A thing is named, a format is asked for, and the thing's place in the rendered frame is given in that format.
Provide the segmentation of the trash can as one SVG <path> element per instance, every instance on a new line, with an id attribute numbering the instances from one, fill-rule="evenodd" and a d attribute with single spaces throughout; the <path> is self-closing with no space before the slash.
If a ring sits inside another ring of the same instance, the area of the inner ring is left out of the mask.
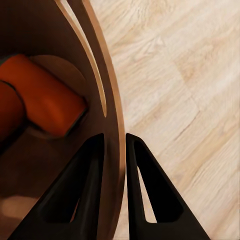
<path id="1" fill-rule="evenodd" d="M 67 0 L 92 54 L 60 0 L 0 0 L 0 58 L 23 53 L 80 94 L 89 110 L 64 138 L 26 117 L 0 141 L 0 240 L 31 211 L 85 141 L 104 133 L 96 240 L 113 240 L 126 176 L 126 134 L 119 85 L 90 0 Z"/>

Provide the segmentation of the can of soda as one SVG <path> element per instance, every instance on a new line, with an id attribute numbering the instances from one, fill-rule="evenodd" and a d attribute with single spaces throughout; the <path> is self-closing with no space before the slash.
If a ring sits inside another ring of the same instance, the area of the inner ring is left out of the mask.
<path id="1" fill-rule="evenodd" d="M 21 52 L 0 57 L 0 82 L 18 92 L 24 117 L 54 137 L 67 138 L 89 110 L 80 94 Z"/>
<path id="2" fill-rule="evenodd" d="M 25 108 L 18 92 L 0 82 L 0 142 L 22 122 Z"/>

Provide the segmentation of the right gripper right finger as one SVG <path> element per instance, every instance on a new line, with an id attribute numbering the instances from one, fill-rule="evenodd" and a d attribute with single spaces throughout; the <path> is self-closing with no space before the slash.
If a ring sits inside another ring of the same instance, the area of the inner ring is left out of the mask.
<path id="1" fill-rule="evenodd" d="M 144 140 L 125 141 L 129 240 L 211 240 Z M 146 220 L 138 168 L 157 223 Z"/>

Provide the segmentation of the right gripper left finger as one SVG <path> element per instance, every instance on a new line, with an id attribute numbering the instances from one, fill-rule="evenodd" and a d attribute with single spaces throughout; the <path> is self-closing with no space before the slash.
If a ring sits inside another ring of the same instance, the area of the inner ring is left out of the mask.
<path id="1" fill-rule="evenodd" d="M 87 139 L 7 240 L 97 240 L 104 155 Z"/>

